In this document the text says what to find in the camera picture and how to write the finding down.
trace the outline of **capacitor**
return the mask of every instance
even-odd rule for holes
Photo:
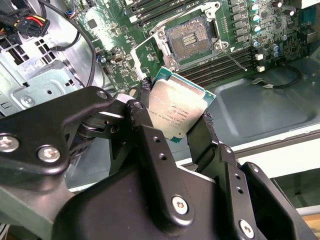
[[[252,31],[254,31],[255,33],[260,32],[261,31],[261,27],[259,25],[256,25],[252,28]]]
[[[257,41],[257,40],[255,40],[255,39],[253,39],[252,40],[252,45],[255,47],[255,48],[257,48],[257,47],[259,47],[259,42]]]
[[[284,10],[283,11],[283,13],[285,14],[285,15],[287,15],[287,16],[293,16],[293,15],[295,15],[295,11],[293,11],[293,10]]]
[[[282,7],[282,2],[280,2],[280,1],[274,1],[274,2],[272,3],[272,6],[273,6],[274,8],[281,8],[281,7]]]
[[[259,20],[260,20],[260,16],[259,15],[253,15],[252,17],[251,17],[251,21],[253,21],[253,22],[259,22]]]
[[[281,39],[282,39],[282,41],[287,41],[287,40],[288,40],[288,36],[287,36],[287,35],[283,35],[283,36],[281,37]]]
[[[277,44],[273,44],[273,45],[272,45],[272,50],[273,50],[274,52],[279,52],[280,47],[279,47]]]
[[[258,11],[259,10],[259,5],[258,4],[252,4],[250,6],[250,10],[251,11]]]

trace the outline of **metal screw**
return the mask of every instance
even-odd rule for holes
[[[259,172],[259,168],[257,168],[255,165],[251,164],[251,167],[256,173]]]
[[[232,150],[230,149],[230,147],[228,146],[224,146],[225,150],[228,152],[228,153],[232,153]]]
[[[26,107],[31,107],[35,104],[35,100],[30,96],[23,96],[21,98],[21,103]]]
[[[172,205],[178,214],[184,215],[188,212],[188,204],[179,196],[172,198]]]
[[[141,103],[138,102],[138,101],[135,101],[135,102],[133,103],[133,105],[135,105],[138,109],[143,109],[143,108],[144,108],[144,106],[142,106]]]
[[[19,141],[13,136],[0,136],[0,152],[11,153],[19,147]]]
[[[104,91],[96,91],[96,94],[102,99],[108,98],[108,95]]]
[[[53,146],[45,146],[38,151],[38,158],[46,163],[54,163],[60,156],[59,150]]]
[[[242,230],[242,232],[250,239],[253,239],[255,237],[254,230],[250,226],[249,223],[247,223],[245,220],[239,221],[239,226]]]

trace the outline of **screw hole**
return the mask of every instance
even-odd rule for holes
[[[236,189],[238,190],[238,193],[244,194],[244,191],[240,187],[237,186]]]
[[[110,129],[110,133],[114,134],[119,131],[119,126],[118,125],[112,125]]]
[[[153,141],[155,141],[156,143],[160,143],[160,139],[157,138],[156,136],[153,137]]]
[[[159,158],[163,161],[167,160],[167,157],[163,153],[159,154]]]

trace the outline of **black wire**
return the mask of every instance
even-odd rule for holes
[[[283,85],[274,85],[272,88],[273,89],[286,89],[286,88],[289,88],[289,87],[291,87],[292,85],[294,85],[294,84],[296,84],[297,82],[299,82],[301,79],[302,79],[302,77],[303,77],[303,74],[302,74],[302,72],[298,69],[298,68],[296,68],[296,67],[294,67],[294,66],[290,66],[290,65],[284,65],[287,69],[289,69],[289,70],[291,70],[292,72],[295,72],[296,73],[296,78],[293,80],[293,81],[291,81],[291,82],[289,82],[289,83],[287,83],[287,84],[283,84]]]
[[[45,5],[46,7],[48,7],[49,9],[51,9],[52,11],[56,12],[57,14],[59,14],[61,17],[63,17],[64,19],[66,19],[72,26],[74,26],[78,32],[82,35],[82,37],[84,38],[84,40],[88,43],[89,48],[92,52],[92,59],[91,59],[91,69],[90,69],[90,74],[89,74],[89,79],[88,82],[86,84],[86,86],[91,86],[92,83],[94,82],[94,77],[95,77],[95,69],[96,69],[96,49],[94,44],[92,43],[92,41],[90,40],[90,38],[85,34],[85,32],[72,20],[70,20],[64,12],[62,12],[61,10],[59,10],[58,8],[56,8],[55,6],[51,5],[50,3],[44,1],[44,0],[38,0],[39,3]]]
[[[78,42],[79,39],[80,39],[80,32],[78,31],[76,33],[74,40],[70,44],[68,44],[67,46],[53,46],[50,49],[53,51],[57,51],[57,52],[65,51],[65,50],[73,47]]]

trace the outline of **electronic component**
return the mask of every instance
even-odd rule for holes
[[[242,20],[241,21],[236,21],[236,22],[233,23],[233,27],[235,29],[241,28],[243,25],[244,25],[244,22]]]
[[[282,7],[282,2],[279,1],[279,0],[274,1],[274,2],[272,3],[272,6],[273,6],[274,8],[281,8],[281,7]]]
[[[259,20],[260,20],[260,16],[259,15],[255,14],[255,15],[251,16],[251,21],[257,23],[257,22],[259,22]]]
[[[265,66],[256,66],[256,70],[259,72],[259,73],[262,73],[266,70],[266,67]]]
[[[258,33],[258,32],[261,31],[261,27],[259,25],[253,26],[252,27],[252,31],[255,32],[255,33]]]
[[[206,22],[206,19],[200,16],[165,31],[168,45],[177,62],[196,54],[208,51],[211,53],[213,48]]]
[[[228,0],[230,5],[238,4],[240,0]]]
[[[234,31],[235,35],[242,35],[244,33],[245,33],[245,30],[243,28],[240,28]]]
[[[252,4],[251,6],[250,6],[250,10],[251,11],[258,11],[259,10],[259,5],[258,4]]]
[[[293,15],[295,15],[295,11],[289,10],[289,9],[284,10],[283,13],[284,13],[285,15],[291,16],[291,17],[292,17]]]
[[[254,55],[254,57],[255,57],[255,59],[256,59],[257,61],[260,61],[260,60],[263,60],[263,59],[264,59],[264,55],[263,55],[263,54],[256,54],[256,55]]]
[[[87,23],[91,29],[94,29],[98,26],[94,19],[89,20]]]
[[[268,12],[267,11],[264,11],[264,12],[261,13],[261,18],[262,19],[265,19],[267,17],[268,17]]]
[[[246,14],[246,12],[245,11],[242,11],[242,12],[240,12],[240,13],[237,13],[237,14],[235,14],[235,15],[232,15],[231,16],[231,19],[233,20],[233,21],[238,21],[238,20],[240,20],[240,19],[242,19],[243,17],[243,15],[244,14]]]

